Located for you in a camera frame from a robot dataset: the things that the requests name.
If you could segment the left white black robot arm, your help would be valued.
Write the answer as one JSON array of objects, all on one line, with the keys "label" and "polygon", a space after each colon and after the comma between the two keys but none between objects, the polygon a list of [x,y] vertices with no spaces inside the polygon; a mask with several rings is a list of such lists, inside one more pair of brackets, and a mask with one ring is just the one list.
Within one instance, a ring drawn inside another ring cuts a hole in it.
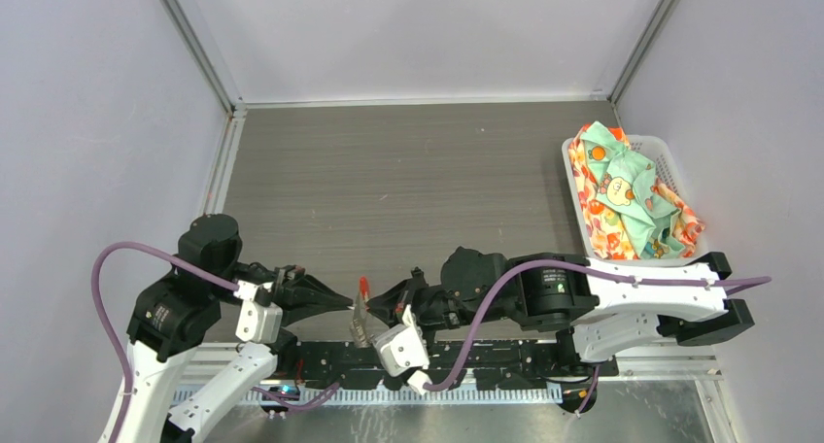
[{"label": "left white black robot arm", "polygon": [[[100,436],[103,442],[203,442],[253,387],[272,376],[290,377],[298,354],[285,343],[284,326],[354,302],[306,274],[297,265],[268,269],[243,263],[237,220],[226,214],[195,219],[170,255],[146,244],[119,242],[98,256],[91,292],[98,318],[122,369],[120,391]],[[100,288],[104,261],[118,250],[134,250],[170,264],[142,290],[122,343],[108,318]],[[223,304],[240,308],[234,359],[183,403],[173,395]]]}]

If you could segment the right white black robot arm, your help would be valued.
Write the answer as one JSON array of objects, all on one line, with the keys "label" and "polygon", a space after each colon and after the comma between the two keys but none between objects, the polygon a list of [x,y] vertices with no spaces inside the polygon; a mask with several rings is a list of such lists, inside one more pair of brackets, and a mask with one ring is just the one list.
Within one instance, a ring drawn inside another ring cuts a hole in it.
[{"label": "right white black robot arm", "polygon": [[728,293],[722,253],[687,264],[637,266],[552,253],[507,258],[458,247],[430,285],[422,270],[369,298],[369,314],[394,329],[418,328],[422,343],[440,330],[510,320],[555,334],[555,362],[567,375],[663,338],[682,347],[727,342],[754,326],[746,304]]}]

